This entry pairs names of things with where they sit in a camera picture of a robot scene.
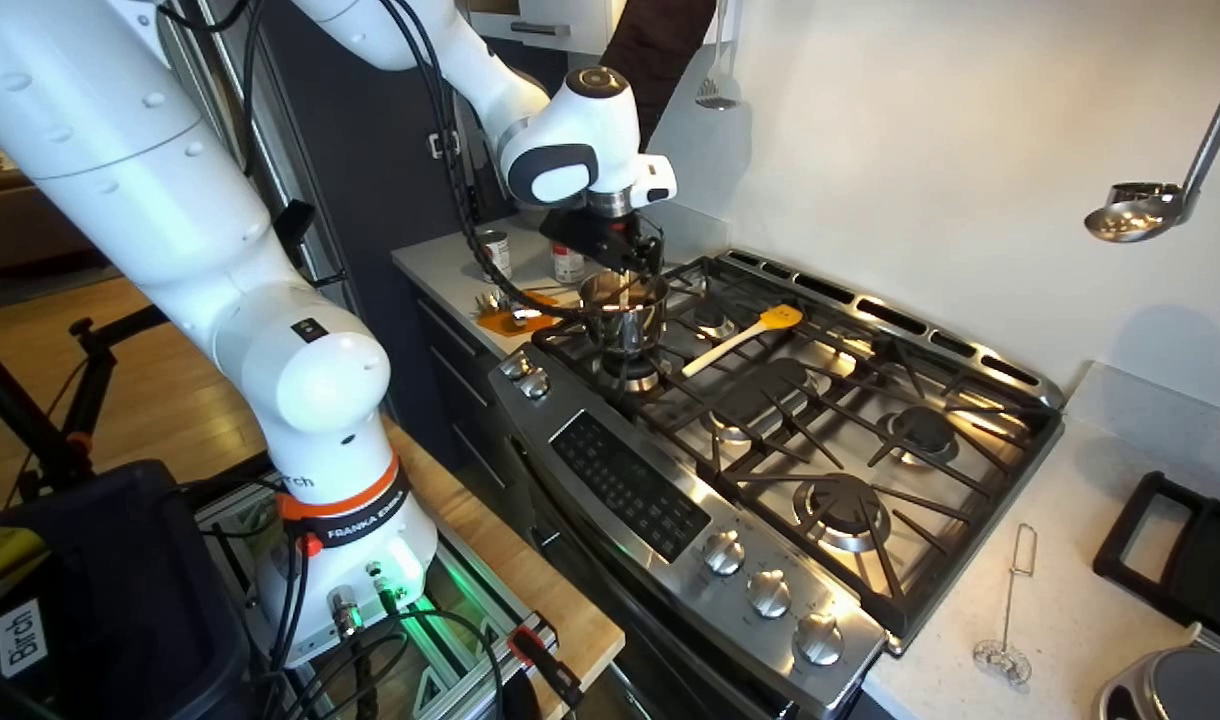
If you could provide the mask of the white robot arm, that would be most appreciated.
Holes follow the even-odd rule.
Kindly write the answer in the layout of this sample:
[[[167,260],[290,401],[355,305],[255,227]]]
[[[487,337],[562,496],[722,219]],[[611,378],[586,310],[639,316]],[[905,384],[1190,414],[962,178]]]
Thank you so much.
[[[437,68],[529,210],[630,215],[677,193],[611,68],[542,93],[451,0],[293,4],[383,71]],[[437,522],[379,420],[388,352],[293,270],[254,179],[109,0],[0,0],[0,147],[254,407],[286,522],[255,583],[270,656],[300,670],[415,603]]]

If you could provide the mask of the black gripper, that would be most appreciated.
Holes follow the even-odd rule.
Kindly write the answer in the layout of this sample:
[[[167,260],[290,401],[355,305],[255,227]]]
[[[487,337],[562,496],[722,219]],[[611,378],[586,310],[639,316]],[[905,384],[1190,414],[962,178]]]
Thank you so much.
[[[637,215],[619,215],[619,219],[592,214],[556,215],[553,241],[616,272],[651,275],[664,255],[659,241],[649,235]]]

